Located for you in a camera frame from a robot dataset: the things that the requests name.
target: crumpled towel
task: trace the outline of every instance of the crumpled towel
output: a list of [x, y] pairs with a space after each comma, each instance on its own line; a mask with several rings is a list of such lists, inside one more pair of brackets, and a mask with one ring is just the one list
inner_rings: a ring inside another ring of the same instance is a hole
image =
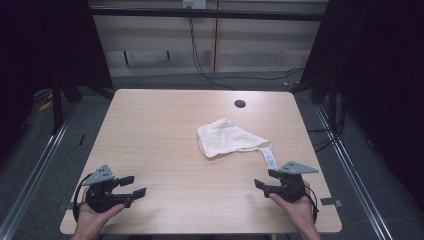
[[197, 129], [200, 150], [212, 158], [230, 152], [270, 149], [271, 143], [236, 126], [230, 119], [220, 119]]

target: light wood surface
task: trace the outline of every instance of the light wood surface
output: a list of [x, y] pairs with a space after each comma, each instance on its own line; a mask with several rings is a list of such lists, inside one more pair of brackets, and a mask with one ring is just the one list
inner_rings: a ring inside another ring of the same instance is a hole
[[[237, 108], [244, 100], [245, 108]], [[279, 182], [267, 174], [259, 151], [208, 159], [197, 128], [229, 118], [268, 139], [278, 165], [289, 160], [318, 168], [304, 174], [317, 198], [330, 197], [293, 95], [282, 92], [209, 90], [119, 90], [111, 103], [81, 179], [108, 164], [117, 177], [135, 183], [114, 193], [147, 187], [146, 196], [111, 219], [109, 234], [260, 234], [295, 232], [284, 211], [257, 189], [253, 179]], [[338, 232], [333, 205], [320, 210], [319, 232]], [[61, 231], [72, 234], [68, 211]]]

